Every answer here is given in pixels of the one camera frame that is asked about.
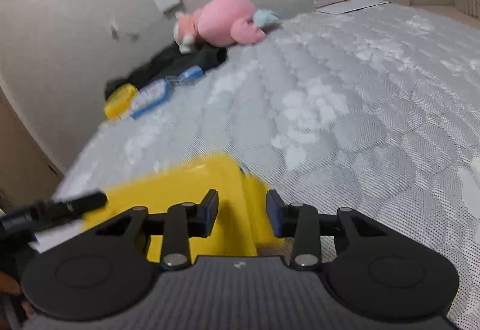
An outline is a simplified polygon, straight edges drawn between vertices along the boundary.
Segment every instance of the dark cloth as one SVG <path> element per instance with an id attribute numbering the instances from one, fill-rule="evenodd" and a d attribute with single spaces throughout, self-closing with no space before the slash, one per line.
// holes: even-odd
<path id="1" fill-rule="evenodd" d="M 132 84 L 140 90 L 156 79 L 167 76 L 178 77 L 182 72 L 195 65 L 198 65 L 203 72 L 207 72 L 224 63 L 226 59 L 227 49 L 224 47 L 213 47 L 211 44 L 205 43 L 194 53 L 182 54 L 177 43 L 173 42 L 147 63 L 133 69 L 127 77 L 107 81 L 104 90 L 105 100 L 124 84 Z"/>

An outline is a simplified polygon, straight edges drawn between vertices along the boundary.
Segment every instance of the mattress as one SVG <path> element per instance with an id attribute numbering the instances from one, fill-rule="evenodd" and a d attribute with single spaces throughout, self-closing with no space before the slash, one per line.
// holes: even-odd
<path id="1" fill-rule="evenodd" d="M 222 151 L 287 202 L 356 208 L 445 255 L 460 276 L 449 317 L 479 329 L 479 70 L 480 31 L 442 16 L 302 14 L 150 114 L 102 125 L 56 196 Z"/>

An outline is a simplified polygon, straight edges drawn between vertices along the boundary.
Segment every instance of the gray ribbed surface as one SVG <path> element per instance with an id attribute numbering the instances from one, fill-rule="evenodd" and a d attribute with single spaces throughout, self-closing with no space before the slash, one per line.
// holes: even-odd
<path id="1" fill-rule="evenodd" d="M 386 324 L 352 314 L 313 273 L 278 257 L 199 257 L 190 269 L 163 275 L 136 307 L 106 320 L 58 322 L 38 317 L 25 330 L 452 330 L 440 319 Z"/>
<path id="2" fill-rule="evenodd" d="M 354 207 L 445 255 L 460 276 L 449 317 L 478 330 L 479 70 L 480 31 L 422 10 L 299 15 L 138 121 L 103 127 L 57 195 L 224 151 L 286 202 Z"/>

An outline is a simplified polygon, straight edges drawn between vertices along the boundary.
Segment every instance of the yellow case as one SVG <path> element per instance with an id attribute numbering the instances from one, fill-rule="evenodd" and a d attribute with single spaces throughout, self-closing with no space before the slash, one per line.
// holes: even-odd
<path id="1" fill-rule="evenodd" d="M 138 93 L 138 89 L 132 84 L 125 84 L 118 88 L 108 98 L 103 107 L 103 112 L 108 120 L 116 120 L 121 114 L 130 108 L 132 98 Z"/>
<path id="2" fill-rule="evenodd" d="M 256 256 L 257 248 L 282 245 L 273 236 L 266 214 L 268 186 L 240 170 L 230 156 L 217 155 L 191 161 L 162 174 L 155 174 L 107 190 L 108 205 L 84 215 L 91 228 L 131 207 L 142 205 L 149 213 L 166 213 L 174 204 L 200 203 L 209 189 L 219 196 L 218 215 L 208 238 L 190 238 L 192 261 L 198 255 Z M 153 236 L 148 260 L 158 262 L 162 237 Z"/>

